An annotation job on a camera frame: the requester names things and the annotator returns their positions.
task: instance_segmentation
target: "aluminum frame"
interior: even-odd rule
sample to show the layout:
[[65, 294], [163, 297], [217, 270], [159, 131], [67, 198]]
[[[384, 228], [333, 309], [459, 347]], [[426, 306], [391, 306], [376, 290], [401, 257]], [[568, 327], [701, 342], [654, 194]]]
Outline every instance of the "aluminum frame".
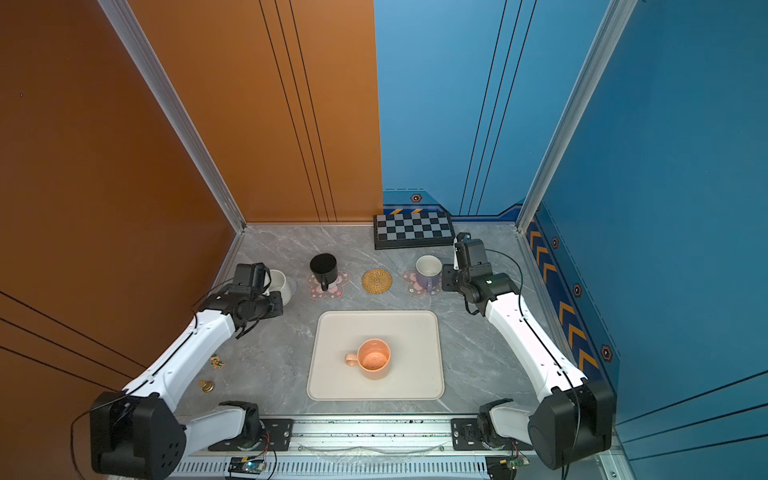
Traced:
[[571, 142], [581, 116], [587, 109], [587, 104], [592, 98], [594, 89], [598, 86], [605, 66], [611, 59], [636, 4], [637, 0], [611, 0], [608, 5], [598, 33], [592, 41], [592, 46], [589, 48], [581, 71], [576, 78], [568, 103], [565, 104], [563, 115], [554, 130], [544, 158], [541, 159], [541, 164], [536, 171], [531, 188], [528, 190], [528, 195], [525, 196], [516, 222], [518, 232], [525, 234], [528, 225], [533, 220], [533, 215], [544, 198], [560, 160]]
[[200, 171], [210, 192], [216, 198], [219, 207], [227, 216], [230, 225], [236, 232], [240, 232], [246, 225], [245, 217], [237, 206], [227, 183], [221, 177], [214, 159], [197, 132], [187, 109], [181, 103], [127, 0], [98, 0], [98, 2], [176, 131], [179, 140]]

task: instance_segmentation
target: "pink coaster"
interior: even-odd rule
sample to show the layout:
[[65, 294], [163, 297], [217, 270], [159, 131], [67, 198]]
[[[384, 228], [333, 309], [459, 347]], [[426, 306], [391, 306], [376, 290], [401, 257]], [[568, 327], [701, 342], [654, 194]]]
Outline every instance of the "pink coaster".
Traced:
[[325, 292], [320, 288], [320, 282], [317, 281], [313, 273], [310, 273], [306, 278], [306, 282], [310, 285], [310, 298], [312, 300], [322, 300], [324, 298], [338, 300], [344, 296], [344, 286], [349, 283], [349, 272], [339, 270], [336, 282]]
[[440, 280], [437, 286], [430, 292], [428, 292], [423, 286], [419, 285], [416, 281], [416, 269], [409, 268], [400, 276], [403, 282], [408, 284], [408, 294], [410, 296], [438, 296], [442, 293], [442, 280]]

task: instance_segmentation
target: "chessboard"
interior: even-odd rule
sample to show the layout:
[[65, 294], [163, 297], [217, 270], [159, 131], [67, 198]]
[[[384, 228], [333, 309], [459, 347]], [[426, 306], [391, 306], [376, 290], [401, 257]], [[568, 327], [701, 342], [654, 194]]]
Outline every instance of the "chessboard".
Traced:
[[373, 247], [439, 247], [453, 244], [453, 223], [447, 212], [375, 215]]

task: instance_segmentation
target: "black mug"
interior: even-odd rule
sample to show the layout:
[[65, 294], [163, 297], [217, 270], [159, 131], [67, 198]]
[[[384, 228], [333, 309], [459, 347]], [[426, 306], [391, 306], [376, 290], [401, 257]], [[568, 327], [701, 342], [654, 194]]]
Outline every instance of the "black mug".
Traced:
[[326, 292], [328, 285], [335, 282], [339, 276], [339, 270], [336, 268], [336, 257], [330, 253], [315, 255], [310, 262], [310, 270], [315, 274], [323, 292]]

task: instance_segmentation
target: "marble tabletop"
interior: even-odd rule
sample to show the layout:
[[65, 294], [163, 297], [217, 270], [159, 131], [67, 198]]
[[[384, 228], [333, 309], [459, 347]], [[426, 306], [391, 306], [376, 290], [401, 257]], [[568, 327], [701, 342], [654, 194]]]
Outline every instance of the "marble tabletop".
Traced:
[[[522, 253], [509, 223], [455, 223], [456, 233], [468, 231], [487, 248], [507, 253], [525, 268]], [[339, 269], [349, 272], [344, 294], [336, 300], [312, 300], [307, 277], [311, 258], [332, 253]], [[294, 278], [298, 289], [284, 314], [265, 319], [240, 339], [227, 340], [217, 353], [225, 365], [208, 362], [184, 393], [176, 413], [193, 415], [227, 400], [255, 402], [260, 413], [299, 415], [319, 413], [474, 413], [496, 399], [513, 398], [535, 405], [530, 379], [498, 331], [482, 315], [465, 311], [463, 297], [443, 292], [438, 296], [411, 296], [401, 274], [415, 266], [421, 255], [452, 262], [452, 247], [374, 250], [371, 226], [252, 226], [237, 252], [236, 263], [264, 262]], [[494, 272], [518, 280], [517, 267], [505, 257], [488, 253]], [[381, 294], [362, 288], [362, 275], [373, 268], [392, 274], [392, 287]], [[525, 281], [531, 273], [524, 270]], [[541, 305], [524, 286], [531, 312], [539, 317]], [[306, 393], [310, 361], [319, 316], [328, 310], [431, 310], [439, 321], [445, 393], [431, 401], [315, 401]], [[205, 393], [200, 379], [213, 380]]]

